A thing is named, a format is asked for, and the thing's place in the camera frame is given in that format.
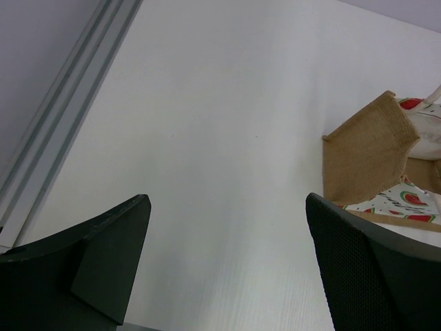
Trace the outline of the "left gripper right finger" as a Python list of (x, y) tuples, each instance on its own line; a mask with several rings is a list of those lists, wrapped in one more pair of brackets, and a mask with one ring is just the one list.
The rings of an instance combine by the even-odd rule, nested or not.
[(439, 330), (440, 248), (311, 193), (305, 201), (335, 330)]

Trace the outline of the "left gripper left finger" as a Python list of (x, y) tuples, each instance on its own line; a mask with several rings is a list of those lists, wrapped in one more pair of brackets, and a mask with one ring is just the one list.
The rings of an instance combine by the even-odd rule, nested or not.
[(116, 330), (151, 214), (146, 194), (1, 254), (2, 330)]

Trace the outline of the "watermelon print canvas bag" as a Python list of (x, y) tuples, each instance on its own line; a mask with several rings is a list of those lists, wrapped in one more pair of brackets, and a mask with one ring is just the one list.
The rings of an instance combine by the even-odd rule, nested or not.
[(423, 154), (412, 116), (440, 118), (427, 99), (385, 91), (323, 141), (327, 200), (374, 223), (440, 231), (440, 152)]

